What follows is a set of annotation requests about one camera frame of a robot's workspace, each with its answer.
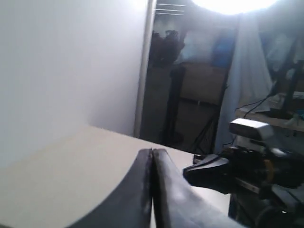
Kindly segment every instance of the bright light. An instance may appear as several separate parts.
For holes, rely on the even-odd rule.
[[[232,15],[267,8],[277,0],[192,0],[214,12]]]

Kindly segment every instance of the white table surface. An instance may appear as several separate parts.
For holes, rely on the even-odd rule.
[[[0,224],[12,228],[69,226],[110,194],[137,152],[146,148],[164,147],[88,127],[1,169]],[[180,171],[192,164],[192,154],[166,149]],[[229,195],[193,189],[222,213],[228,213]],[[155,227],[153,216],[151,227]]]

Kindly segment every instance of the white curtain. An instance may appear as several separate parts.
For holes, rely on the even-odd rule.
[[[228,126],[235,119],[235,109],[264,99],[272,87],[254,13],[246,13],[240,17],[227,86],[219,117],[215,153],[220,152],[224,144],[233,140]],[[254,106],[256,104],[249,105],[243,110],[249,110]],[[267,110],[269,105],[265,101],[254,111]]]

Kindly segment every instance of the white cloth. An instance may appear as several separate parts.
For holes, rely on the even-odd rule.
[[[264,99],[271,91],[272,81],[267,69],[261,40],[254,13],[241,15],[236,46],[230,68],[215,141],[215,153],[222,150],[223,144],[232,142],[229,123],[235,119],[235,109]],[[249,110],[256,106],[249,105]],[[267,111],[265,101],[255,111]]]

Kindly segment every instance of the white wall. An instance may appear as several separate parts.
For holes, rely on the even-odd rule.
[[[133,133],[146,12],[147,0],[0,1],[0,167],[88,124]]]

